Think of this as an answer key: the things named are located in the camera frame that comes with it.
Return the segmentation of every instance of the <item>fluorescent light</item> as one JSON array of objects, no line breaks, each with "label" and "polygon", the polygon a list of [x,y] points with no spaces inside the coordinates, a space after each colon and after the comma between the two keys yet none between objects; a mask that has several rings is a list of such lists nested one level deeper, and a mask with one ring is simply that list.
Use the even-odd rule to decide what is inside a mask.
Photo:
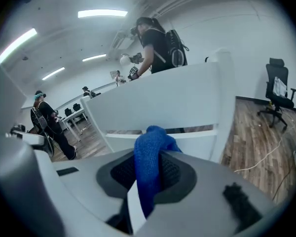
[{"label": "fluorescent light", "polygon": [[14,42],[12,42],[0,55],[0,64],[8,57],[15,49],[17,49],[20,45],[22,45],[25,41],[27,41],[29,38],[36,35],[37,32],[34,28],[30,29],[26,33],[24,33],[22,36],[17,38]]},{"label": "fluorescent light", "polygon": [[49,75],[45,76],[42,80],[46,80],[47,78],[51,77],[52,75],[54,75],[54,74],[56,74],[56,73],[58,73],[58,72],[60,72],[60,71],[62,71],[64,69],[65,68],[62,67],[61,69],[58,69],[58,70],[54,71],[53,73],[50,73]]},{"label": "fluorescent light", "polygon": [[123,10],[82,10],[78,12],[78,18],[91,17],[91,16],[119,16],[125,17],[127,11]]},{"label": "fluorescent light", "polygon": [[106,56],[106,54],[101,54],[101,55],[85,58],[82,61],[88,61],[88,60],[92,60],[92,59],[96,59],[96,58],[100,58],[100,57],[105,57],[105,56]]}]

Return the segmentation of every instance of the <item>black pants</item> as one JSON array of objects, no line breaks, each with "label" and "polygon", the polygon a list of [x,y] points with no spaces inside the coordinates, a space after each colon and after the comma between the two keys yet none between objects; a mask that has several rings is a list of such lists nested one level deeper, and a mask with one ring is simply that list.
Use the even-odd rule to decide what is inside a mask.
[{"label": "black pants", "polygon": [[55,134],[51,130],[46,130],[48,135],[54,139],[54,141],[57,142],[59,145],[61,151],[63,151],[64,155],[69,159],[72,160],[74,159],[75,153],[74,153],[74,147],[70,146],[68,143],[67,138],[65,137],[63,132],[60,132],[59,130],[57,131],[58,133]]}]

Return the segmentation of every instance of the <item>white partition wall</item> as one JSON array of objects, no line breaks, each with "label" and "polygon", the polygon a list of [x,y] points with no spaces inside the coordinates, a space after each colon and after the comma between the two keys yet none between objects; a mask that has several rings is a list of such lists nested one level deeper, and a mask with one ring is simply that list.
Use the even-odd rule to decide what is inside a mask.
[{"label": "white partition wall", "polygon": [[140,78],[82,105],[112,152],[133,148],[139,135],[109,134],[109,130],[213,124],[210,131],[170,136],[185,154],[219,162],[233,120],[235,81],[227,50],[216,52],[212,61]]}]

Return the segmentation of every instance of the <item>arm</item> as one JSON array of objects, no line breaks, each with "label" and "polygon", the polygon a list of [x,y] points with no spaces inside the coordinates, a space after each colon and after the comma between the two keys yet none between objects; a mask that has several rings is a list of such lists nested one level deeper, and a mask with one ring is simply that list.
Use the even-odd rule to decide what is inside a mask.
[{"label": "arm", "polygon": [[153,54],[153,46],[151,44],[144,47],[144,54],[145,54],[144,61],[137,72],[138,76],[141,76],[144,72],[146,72],[147,69],[153,63],[154,54]]}]

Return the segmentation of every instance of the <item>blue cloth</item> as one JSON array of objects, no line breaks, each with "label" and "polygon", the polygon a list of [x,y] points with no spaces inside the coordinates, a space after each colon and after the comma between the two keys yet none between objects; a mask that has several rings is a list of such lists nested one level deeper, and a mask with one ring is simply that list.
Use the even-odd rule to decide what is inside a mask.
[{"label": "blue cloth", "polygon": [[148,127],[147,132],[135,142],[135,172],[138,195],[143,213],[147,218],[153,210],[153,197],[160,191],[158,154],[160,150],[181,152],[176,140],[156,125]]}]

